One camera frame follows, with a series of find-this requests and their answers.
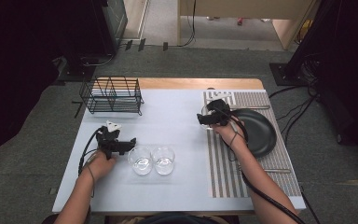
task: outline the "dish rack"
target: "dish rack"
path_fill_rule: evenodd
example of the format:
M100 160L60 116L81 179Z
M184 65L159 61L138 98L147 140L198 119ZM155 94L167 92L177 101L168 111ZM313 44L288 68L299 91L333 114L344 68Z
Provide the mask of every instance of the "dish rack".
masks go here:
M94 77L84 81L80 97L91 114L95 112L128 112L142 115L144 103L138 78Z

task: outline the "black dish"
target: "black dish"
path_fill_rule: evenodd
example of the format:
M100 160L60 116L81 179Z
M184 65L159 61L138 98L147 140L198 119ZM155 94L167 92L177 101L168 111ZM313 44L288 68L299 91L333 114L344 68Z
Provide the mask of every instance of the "black dish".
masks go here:
M233 114L245 123L248 148L256 158L268 155L275 148L277 134L269 120L251 109L238 109Z

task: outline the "white table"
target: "white table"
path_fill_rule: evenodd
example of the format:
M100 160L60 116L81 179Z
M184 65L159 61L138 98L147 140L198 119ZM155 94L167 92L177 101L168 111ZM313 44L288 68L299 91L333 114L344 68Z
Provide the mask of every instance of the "white table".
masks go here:
M92 115L86 110L52 211L61 212L75 185L85 145L108 119L122 125L120 141L136 137L138 146L172 146L176 154L175 167L170 175L159 175L153 170L139 176L128 165L127 153L119 156L113 171L95 187L95 197L91 200L93 213L153 215L184 211L240 215L253 211L248 197L213 198L208 192L206 131L200 127L196 116L202 106L204 90L145 90L141 86L141 91L145 101L141 106L142 116L114 112ZM94 139L89 150L96 147ZM295 209L306 208L301 196L289 198Z

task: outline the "person's right hand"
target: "person's right hand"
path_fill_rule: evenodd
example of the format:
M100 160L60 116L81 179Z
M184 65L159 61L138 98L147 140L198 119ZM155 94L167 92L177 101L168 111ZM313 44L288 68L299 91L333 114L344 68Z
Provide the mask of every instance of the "person's right hand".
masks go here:
M234 123L234 126L237 129L237 133L238 133L237 135L235 134L235 131L233 130L230 122ZM243 139L243 131L238 126L238 124L235 123L234 121L232 121L232 120L229 121L226 126L221 126L219 124L213 124L213 125L211 125L211 127L213 128L213 130L216 133L219 133L220 136L222 136L223 140L228 145L231 144L231 147L233 147L234 145L235 146L240 146L240 145L245 145L246 146L245 139Z
M112 156L110 160L107 160L106 155L101 150L97 150L94 154L94 159L86 165L88 165L91 169L95 181L98 181L101 177L109 174L113 166L116 164L116 158Z

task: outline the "striped mat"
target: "striped mat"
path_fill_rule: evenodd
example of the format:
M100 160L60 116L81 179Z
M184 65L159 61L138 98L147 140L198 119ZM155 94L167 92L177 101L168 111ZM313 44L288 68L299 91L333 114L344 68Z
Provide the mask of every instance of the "striped mat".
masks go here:
M203 103L207 104L207 98L220 91L205 91L202 94ZM269 97L265 91L226 91L230 96L226 103L230 105L270 105ZM296 175L292 163L284 146L278 124L272 108L257 109L264 115L275 128L277 143L275 148L265 157L258 159L264 169L290 169L290 174L268 173L269 176L281 187L288 196L301 196ZM241 180L239 164L234 159L234 154L223 143L220 136L212 130L206 131L208 138L209 194L214 198L240 198L249 197L246 185Z

